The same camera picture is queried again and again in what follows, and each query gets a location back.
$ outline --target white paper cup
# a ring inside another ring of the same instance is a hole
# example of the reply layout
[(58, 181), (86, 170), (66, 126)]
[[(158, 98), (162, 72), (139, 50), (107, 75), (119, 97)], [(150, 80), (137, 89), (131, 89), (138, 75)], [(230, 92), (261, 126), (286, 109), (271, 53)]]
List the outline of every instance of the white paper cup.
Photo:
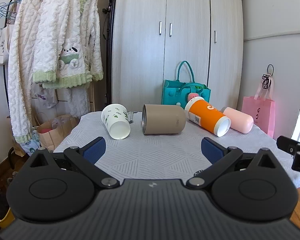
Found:
[(121, 140), (129, 135), (131, 129), (128, 122), (128, 112), (123, 105), (111, 104), (106, 106), (101, 113), (101, 118), (113, 139)]

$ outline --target metal screw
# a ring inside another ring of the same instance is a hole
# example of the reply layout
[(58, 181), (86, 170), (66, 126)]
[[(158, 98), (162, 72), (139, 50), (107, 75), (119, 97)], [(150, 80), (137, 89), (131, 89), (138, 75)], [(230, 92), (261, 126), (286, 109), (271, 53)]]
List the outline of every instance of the metal screw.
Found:
[(204, 179), (202, 179), (202, 178), (191, 178), (191, 179), (189, 179), (189, 183), (192, 186), (202, 186), (204, 184)]
[(113, 186), (117, 183), (117, 180), (115, 178), (104, 178), (101, 183), (105, 186)]

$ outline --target stainless steel rim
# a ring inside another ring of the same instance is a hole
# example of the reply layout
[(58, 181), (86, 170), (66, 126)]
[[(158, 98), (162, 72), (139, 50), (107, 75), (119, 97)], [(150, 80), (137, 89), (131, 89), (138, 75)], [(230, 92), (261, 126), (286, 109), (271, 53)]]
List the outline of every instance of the stainless steel rim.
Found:
[(146, 132), (146, 125), (147, 125), (147, 110), (146, 110), (146, 105), (143, 105), (143, 108), (142, 108), (141, 122), (142, 122), (142, 131), (143, 131), (143, 133), (145, 133)]

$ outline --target pink water bottle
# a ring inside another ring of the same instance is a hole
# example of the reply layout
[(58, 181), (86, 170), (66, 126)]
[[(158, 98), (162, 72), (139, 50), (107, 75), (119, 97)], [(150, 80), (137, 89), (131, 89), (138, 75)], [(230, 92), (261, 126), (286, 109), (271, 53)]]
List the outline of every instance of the pink water bottle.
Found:
[(227, 107), (223, 114), (230, 118), (231, 120), (231, 128), (237, 130), (241, 133), (248, 133), (251, 131), (253, 126), (253, 118), (252, 116), (240, 112), (238, 110)]

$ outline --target table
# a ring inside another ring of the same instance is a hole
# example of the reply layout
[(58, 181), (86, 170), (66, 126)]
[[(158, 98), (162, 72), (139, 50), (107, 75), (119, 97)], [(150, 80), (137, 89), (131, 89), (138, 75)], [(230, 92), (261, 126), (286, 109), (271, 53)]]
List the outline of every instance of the table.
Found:
[(224, 147), (237, 146), (243, 152), (257, 153), (269, 148), (283, 166), (294, 185), (300, 187), (300, 172), (291, 169), (293, 157), (279, 150), (276, 141), (253, 125), (250, 133), (230, 129), (223, 137), (216, 137), (187, 120), (184, 130), (174, 135), (144, 135), (141, 112), (129, 112), (130, 135), (123, 140), (112, 139), (101, 120), (101, 112), (84, 115), (77, 127), (54, 152), (70, 146), (83, 147), (98, 136), (106, 140), (106, 152), (95, 164), (120, 183), (124, 179), (182, 179), (185, 183), (196, 171), (211, 163), (201, 152), (201, 140), (210, 137)]

